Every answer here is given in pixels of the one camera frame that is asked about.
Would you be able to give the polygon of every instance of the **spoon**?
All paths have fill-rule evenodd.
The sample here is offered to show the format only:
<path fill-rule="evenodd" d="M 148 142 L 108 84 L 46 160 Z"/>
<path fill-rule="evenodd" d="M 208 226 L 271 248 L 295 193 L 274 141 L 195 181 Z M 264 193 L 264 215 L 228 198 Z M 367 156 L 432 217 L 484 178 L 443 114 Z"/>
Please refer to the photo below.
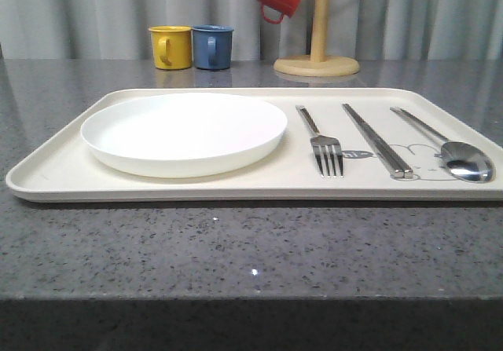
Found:
<path fill-rule="evenodd" d="M 494 176 L 494 164 L 490 158 L 477 147 L 462 141 L 450 141 L 437 130 L 433 129 L 415 115 L 402 108 L 390 108 L 419 131 L 428 131 L 440 139 L 440 155 L 445 169 L 450 174 L 463 181 L 484 183 Z"/>

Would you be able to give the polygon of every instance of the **cutlery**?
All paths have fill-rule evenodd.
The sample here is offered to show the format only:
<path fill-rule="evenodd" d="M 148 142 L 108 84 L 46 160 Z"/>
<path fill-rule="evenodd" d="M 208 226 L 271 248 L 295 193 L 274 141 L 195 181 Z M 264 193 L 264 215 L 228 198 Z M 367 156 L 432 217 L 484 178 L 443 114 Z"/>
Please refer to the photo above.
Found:
<path fill-rule="evenodd" d="M 343 153 L 339 140 L 334 137 L 326 137 L 320 134 L 320 130 L 314 123 L 309 112 L 303 105 L 296 105 L 296 109 L 309 126 L 314 135 L 311 139 L 311 147 L 318 163 L 322 177 L 343 176 Z"/>
<path fill-rule="evenodd" d="M 450 141 L 405 109 L 398 107 L 390 109 L 406 120 L 408 124 L 425 133 L 430 139 L 432 139 L 431 136 L 434 136 L 440 140 L 440 155 L 445 164 L 443 168 L 455 178 L 463 181 L 484 183 L 490 181 L 494 176 L 494 164 L 477 147 L 462 141 Z"/>
<path fill-rule="evenodd" d="M 393 178 L 413 178 L 413 169 L 379 136 L 376 131 L 349 105 L 343 104 L 344 110 L 353 119 L 360 133 L 369 142 Z"/>

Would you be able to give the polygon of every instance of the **curtain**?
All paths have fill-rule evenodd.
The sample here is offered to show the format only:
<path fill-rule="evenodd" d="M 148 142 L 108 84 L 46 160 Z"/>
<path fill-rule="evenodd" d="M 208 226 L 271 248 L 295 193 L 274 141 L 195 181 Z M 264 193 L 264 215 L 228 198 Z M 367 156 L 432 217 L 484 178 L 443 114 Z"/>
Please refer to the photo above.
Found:
<path fill-rule="evenodd" d="M 309 53 L 314 0 L 268 24 L 256 0 L 0 0 L 4 58 L 148 59 L 148 27 L 234 27 L 234 60 Z M 330 0 L 327 53 L 359 60 L 501 58 L 503 0 Z"/>

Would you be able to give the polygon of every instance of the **mug handle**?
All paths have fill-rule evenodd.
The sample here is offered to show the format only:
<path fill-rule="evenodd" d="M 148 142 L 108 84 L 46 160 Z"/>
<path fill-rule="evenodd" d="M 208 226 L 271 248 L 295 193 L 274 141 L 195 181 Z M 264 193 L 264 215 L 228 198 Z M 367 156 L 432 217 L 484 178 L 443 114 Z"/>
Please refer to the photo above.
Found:
<path fill-rule="evenodd" d="M 266 13 L 264 12 L 264 5 L 262 4 L 260 6 L 260 12 L 262 13 L 262 17 L 264 18 L 265 21 L 271 24 L 279 24 L 281 21 L 283 21 L 283 17 L 285 17 L 285 14 L 282 13 L 280 18 L 278 20 L 272 20 L 269 17 L 266 16 Z"/>
<path fill-rule="evenodd" d="M 208 60 L 210 66 L 217 65 L 217 40 L 215 37 L 207 39 Z"/>
<path fill-rule="evenodd" d="M 158 47 L 159 47 L 160 59 L 168 66 L 171 66 L 173 63 L 170 61 L 169 58 L 170 47 L 171 47 L 169 37 L 161 37 L 158 42 Z"/>

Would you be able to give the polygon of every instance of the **metal chopsticks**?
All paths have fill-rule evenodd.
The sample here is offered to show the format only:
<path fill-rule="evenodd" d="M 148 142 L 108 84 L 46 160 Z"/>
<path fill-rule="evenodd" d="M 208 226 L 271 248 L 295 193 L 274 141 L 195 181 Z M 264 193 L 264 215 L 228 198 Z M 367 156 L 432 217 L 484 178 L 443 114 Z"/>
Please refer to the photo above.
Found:
<path fill-rule="evenodd" d="M 353 119 L 358 130 L 370 144 L 377 157 L 394 178 L 413 178 L 413 169 L 389 146 L 382 137 L 349 105 L 344 110 Z"/>

